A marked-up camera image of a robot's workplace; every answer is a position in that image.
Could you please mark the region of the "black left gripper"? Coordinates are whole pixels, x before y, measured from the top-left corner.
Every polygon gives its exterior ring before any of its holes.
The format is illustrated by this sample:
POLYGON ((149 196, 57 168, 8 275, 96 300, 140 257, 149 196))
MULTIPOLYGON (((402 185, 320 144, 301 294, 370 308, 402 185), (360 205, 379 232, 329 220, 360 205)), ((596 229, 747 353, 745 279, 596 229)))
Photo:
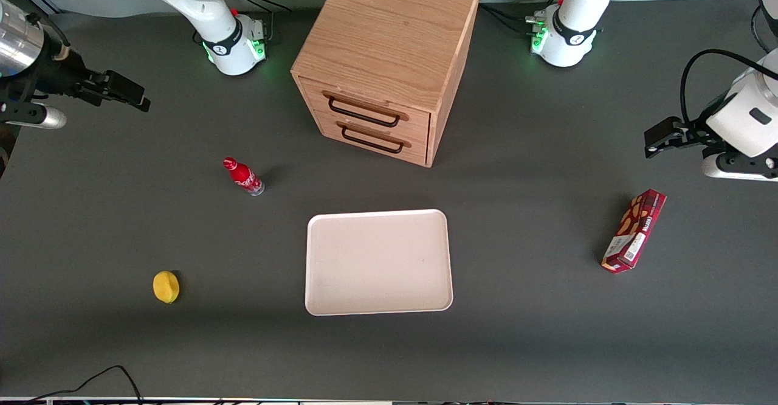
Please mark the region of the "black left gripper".
POLYGON ((725 142, 706 123, 706 116, 684 119, 670 116, 647 129, 644 133, 645 158, 672 149, 686 149, 703 145, 706 148, 723 149, 725 142))

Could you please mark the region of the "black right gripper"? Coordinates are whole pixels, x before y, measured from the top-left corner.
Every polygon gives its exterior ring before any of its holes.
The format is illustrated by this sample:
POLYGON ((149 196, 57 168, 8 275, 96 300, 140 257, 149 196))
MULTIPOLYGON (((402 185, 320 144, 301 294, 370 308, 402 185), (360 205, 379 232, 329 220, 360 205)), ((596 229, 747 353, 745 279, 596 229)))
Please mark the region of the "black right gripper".
POLYGON ((56 60, 47 47, 27 69, 27 99, 66 95, 92 106, 117 102, 141 112, 150 110, 151 101, 144 97, 142 86, 114 71, 106 71, 105 75, 88 69, 75 51, 67 53, 62 60, 56 60))

